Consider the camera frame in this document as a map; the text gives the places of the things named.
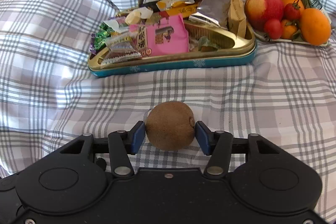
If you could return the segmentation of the front cherry tomato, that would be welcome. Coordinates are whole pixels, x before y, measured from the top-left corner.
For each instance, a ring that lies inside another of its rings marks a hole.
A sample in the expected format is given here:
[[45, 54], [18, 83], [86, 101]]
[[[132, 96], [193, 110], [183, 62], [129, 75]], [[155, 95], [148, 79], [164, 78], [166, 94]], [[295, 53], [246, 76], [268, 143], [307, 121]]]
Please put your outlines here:
[[270, 39], [279, 39], [282, 35], [282, 24], [278, 19], [270, 19], [264, 24], [264, 32]]

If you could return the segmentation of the silver foil packet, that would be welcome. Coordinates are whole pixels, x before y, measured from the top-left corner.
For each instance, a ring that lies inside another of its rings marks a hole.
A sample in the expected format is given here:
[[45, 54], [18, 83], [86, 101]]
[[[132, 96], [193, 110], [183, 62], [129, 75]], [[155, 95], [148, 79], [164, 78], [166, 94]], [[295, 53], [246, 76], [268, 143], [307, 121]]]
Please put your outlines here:
[[197, 11], [189, 16], [189, 20], [228, 30], [229, 8], [230, 0], [202, 0]]

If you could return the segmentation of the gold teal tin tray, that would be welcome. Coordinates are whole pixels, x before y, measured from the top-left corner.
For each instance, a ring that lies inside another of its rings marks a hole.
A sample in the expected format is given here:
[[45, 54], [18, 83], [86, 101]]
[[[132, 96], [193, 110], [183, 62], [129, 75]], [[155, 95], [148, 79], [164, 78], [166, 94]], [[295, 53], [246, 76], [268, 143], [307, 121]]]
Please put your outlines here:
[[[139, 24], [155, 24], [162, 18], [165, 17], [154, 13], [151, 18], [141, 20]], [[114, 29], [111, 37], [130, 31], [129, 27], [131, 25], [127, 25], [125, 19], [124, 16], [120, 16], [104, 21], [104, 23]], [[183, 18], [183, 22], [185, 29], [189, 33], [189, 52], [187, 53], [154, 57], [142, 56], [141, 59], [102, 65], [101, 62], [108, 53], [108, 48], [105, 46], [95, 55], [90, 54], [88, 68], [95, 76], [105, 77], [169, 69], [227, 67], [244, 65], [253, 60], [256, 42], [252, 27], [249, 24], [247, 24], [245, 38], [240, 38], [224, 28], [190, 21], [189, 17]], [[198, 40], [202, 36], [208, 37], [213, 43], [218, 44], [221, 49], [212, 52], [199, 52]]]

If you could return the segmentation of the brown paper snack packet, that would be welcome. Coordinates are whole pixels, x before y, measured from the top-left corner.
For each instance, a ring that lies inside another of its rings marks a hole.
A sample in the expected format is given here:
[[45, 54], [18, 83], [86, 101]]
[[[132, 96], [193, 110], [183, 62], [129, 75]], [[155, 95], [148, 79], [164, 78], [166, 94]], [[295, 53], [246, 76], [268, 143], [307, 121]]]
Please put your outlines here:
[[245, 38], [247, 18], [242, 0], [230, 0], [228, 9], [228, 29], [240, 38]]

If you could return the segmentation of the large orange on plate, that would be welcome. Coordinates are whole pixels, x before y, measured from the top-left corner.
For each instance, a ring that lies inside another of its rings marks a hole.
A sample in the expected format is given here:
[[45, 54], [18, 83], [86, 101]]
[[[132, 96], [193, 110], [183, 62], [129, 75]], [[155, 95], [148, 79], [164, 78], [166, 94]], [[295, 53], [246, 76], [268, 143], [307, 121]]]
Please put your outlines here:
[[320, 46], [330, 38], [330, 22], [318, 9], [305, 9], [301, 15], [299, 26], [303, 39], [313, 46]]

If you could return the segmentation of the orange long snack bar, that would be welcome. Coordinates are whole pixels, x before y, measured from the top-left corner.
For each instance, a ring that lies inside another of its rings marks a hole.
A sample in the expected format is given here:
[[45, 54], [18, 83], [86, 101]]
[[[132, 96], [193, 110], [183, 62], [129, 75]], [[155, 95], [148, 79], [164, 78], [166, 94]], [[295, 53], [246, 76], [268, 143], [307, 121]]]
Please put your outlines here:
[[165, 11], [160, 11], [158, 14], [161, 17], [169, 17], [169, 16], [175, 16], [178, 14], [181, 14], [183, 18], [188, 18], [190, 15], [197, 12], [197, 8], [199, 6], [199, 2], [192, 4], [192, 5], [186, 5], [181, 7], [172, 8]]

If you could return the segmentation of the red yellow apple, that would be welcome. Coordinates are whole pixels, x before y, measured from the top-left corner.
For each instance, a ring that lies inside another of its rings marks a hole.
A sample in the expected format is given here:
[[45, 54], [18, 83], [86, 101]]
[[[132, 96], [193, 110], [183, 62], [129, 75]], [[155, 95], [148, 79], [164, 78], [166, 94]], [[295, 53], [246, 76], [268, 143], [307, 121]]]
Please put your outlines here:
[[246, 0], [244, 11], [250, 25], [258, 31], [270, 19], [281, 20], [284, 4], [282, 0]]

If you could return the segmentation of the green white box behind fruit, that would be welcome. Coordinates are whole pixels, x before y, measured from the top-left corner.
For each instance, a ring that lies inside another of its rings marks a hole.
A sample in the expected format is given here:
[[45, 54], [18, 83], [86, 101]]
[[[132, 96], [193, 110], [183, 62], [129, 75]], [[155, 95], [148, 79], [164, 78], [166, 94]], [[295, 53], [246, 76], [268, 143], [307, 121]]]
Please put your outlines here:
[[319, 0], [305, 0], [307, 8], [322, 10], [323, 5]]

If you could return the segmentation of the white fruit plate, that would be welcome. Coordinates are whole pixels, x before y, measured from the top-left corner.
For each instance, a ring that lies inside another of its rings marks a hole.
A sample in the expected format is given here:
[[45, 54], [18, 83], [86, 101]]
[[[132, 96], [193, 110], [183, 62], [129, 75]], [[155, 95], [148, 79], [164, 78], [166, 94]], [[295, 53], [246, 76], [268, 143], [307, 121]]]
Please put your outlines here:
[[270, 39], [268, 37], [268, 35], [265, 32], [261, 32], [258, 30], [253, 29], [254, 34], [256, 36], [256, 38], [258, 38], [259, 40], [263, 41], [263, 42], [268, 42], [268, 43], [292, 43], [292, 44], [301, 44], [301, 45], [306, 45], [306, 46], [313, 46], [313, 44], [305, 41], [302, 36], [301, 33], [298, 31], [294, 34], [294, 38], [292, 40], [287, 40], [287, 39]]

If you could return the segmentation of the clear wrapped candy packet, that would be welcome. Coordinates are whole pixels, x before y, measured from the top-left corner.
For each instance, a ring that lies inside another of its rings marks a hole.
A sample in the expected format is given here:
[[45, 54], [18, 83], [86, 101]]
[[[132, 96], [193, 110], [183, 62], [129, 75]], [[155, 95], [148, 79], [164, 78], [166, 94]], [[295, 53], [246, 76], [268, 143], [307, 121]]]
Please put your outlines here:
[[118, 36], [109, 37], [105, 42], [108, 53], [101, 64], [115, 64], [141, 59], [142, 54], [135, 45], [136, 36], [137, 32], [128, 31]]

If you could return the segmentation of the upper cherry tomato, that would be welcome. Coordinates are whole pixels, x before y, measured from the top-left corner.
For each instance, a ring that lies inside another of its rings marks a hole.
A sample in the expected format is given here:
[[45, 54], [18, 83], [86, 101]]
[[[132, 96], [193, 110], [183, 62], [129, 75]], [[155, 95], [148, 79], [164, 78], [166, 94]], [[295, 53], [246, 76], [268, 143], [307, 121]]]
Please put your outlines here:
[[301, 6], [299, 5], [299, 0], [293, 3], [288, 3], [284, 7], [284, 18], [290, 21], [299, 20], [301, 17]]

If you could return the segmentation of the small mandarin on plate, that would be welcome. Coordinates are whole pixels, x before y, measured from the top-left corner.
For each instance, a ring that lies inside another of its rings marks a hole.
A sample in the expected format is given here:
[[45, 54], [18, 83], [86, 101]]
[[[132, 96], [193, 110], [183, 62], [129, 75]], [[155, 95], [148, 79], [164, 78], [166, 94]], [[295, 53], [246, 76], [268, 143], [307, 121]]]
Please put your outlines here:
[[290, 20], [283, 19], [281, 21], [282, 24], [282, 39], [292, 40], [294, 38], [294, 34], [298, 31], [297, 26]]

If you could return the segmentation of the cherry tomato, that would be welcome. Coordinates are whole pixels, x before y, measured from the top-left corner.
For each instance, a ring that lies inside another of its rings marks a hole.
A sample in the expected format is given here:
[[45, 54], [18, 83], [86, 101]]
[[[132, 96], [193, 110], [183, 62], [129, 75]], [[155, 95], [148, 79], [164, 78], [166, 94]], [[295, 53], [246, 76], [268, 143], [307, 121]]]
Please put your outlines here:
[[270, 19], [264, 24], [264, 32], [270, 39], [279, 39], [282, 35], [282, 24], [278, 19]]
[[299, 20], [301, 17], [301, 6], [299, 5], [299, 0], [293, 3], [288, 3], [284, 7], [284, 18], [290, 21]]

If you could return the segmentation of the grey plaid cloth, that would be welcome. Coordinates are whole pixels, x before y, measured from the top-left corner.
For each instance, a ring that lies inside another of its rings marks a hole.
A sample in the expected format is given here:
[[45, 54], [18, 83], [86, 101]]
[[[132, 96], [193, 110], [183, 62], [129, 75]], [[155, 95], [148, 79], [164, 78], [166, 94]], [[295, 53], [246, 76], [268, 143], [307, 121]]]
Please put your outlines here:
[[[319, 0], [335, 17], [335, 0]], [[166, 101], [236, 137], [256, 132], [321, 176], [316, 211], [335, 221], [335, 36], [326, 47], [259, 43], [243, 66], [97, 78], [91, 35], [138, 0], [1, 0], [1, 176], [81, 134], [131, 128]]]

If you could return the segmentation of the pink snack packet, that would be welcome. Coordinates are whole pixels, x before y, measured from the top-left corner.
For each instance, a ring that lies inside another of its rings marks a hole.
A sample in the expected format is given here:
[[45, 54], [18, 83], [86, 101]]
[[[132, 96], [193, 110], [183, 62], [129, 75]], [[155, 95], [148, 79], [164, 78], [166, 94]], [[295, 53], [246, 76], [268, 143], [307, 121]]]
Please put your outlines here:
[[162, 18], [155, 24], [134, 24], [134, 45], [143, 57], [174, 55], [189, 52], [189, 33], [181, 14]]

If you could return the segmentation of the brown kiwi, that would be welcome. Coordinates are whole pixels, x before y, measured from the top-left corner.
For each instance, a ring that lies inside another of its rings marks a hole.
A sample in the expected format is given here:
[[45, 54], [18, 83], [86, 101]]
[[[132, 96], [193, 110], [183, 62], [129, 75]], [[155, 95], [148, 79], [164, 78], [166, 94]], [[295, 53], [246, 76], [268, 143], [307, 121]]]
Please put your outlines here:
[[182, 102], [170, 101], [155, 106], [145, 127], [150, 143], [163, 151], [184, 149], [195, 137], [193, 111]]

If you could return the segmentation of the pastry labelled snack packet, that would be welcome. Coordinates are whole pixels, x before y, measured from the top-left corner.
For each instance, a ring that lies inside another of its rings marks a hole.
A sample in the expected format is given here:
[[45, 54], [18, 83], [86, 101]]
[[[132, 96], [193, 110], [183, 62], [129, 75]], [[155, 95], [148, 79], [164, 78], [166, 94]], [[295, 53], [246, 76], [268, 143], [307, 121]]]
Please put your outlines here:
[[194, 3], [194, 0], [160, 0], [156, 5], [159, 11], [165, 11], [181, 5], [192, 5]]

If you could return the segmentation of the white wrapped candy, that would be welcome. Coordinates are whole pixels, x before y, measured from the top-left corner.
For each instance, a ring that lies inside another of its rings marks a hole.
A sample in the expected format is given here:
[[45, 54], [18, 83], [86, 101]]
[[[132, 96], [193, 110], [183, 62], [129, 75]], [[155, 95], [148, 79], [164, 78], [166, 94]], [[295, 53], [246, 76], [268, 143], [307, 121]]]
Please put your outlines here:
[[127, 25], [139, 24], [143, 19], [149, 19], [153, 14], [153, 10], [147, 7], [140, 7], [131, 11], [125, 19]]

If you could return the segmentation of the back orange on plate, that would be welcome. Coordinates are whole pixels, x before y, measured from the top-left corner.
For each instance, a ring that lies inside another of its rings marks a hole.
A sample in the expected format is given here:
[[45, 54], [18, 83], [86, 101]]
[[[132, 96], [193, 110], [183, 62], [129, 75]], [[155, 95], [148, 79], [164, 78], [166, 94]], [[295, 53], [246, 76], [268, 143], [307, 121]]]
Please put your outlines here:
[[299, 11], [300, 13], [302, 14], [305, 10], [305, 6], [302, 2], [302, 0], [281, 0], [283, 5], [286, 6], [287, 4], [289, 3], [294, 3], [294, 2], [298, 2], [298, 5], [299, 5]]

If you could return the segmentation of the green foil candies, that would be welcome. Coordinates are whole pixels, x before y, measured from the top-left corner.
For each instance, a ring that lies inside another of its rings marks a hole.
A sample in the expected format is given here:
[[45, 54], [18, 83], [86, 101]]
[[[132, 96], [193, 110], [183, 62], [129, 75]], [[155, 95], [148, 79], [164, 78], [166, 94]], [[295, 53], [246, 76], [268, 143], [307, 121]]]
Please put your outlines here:
[[111, 37], [114, 33], [114, 29], [108, 26], [106, 23], [102, 23], [99, 26], [99, 31], [91, 34], [90, 52], [92, 54], [98, 53], [105, 47], [107, 38]]

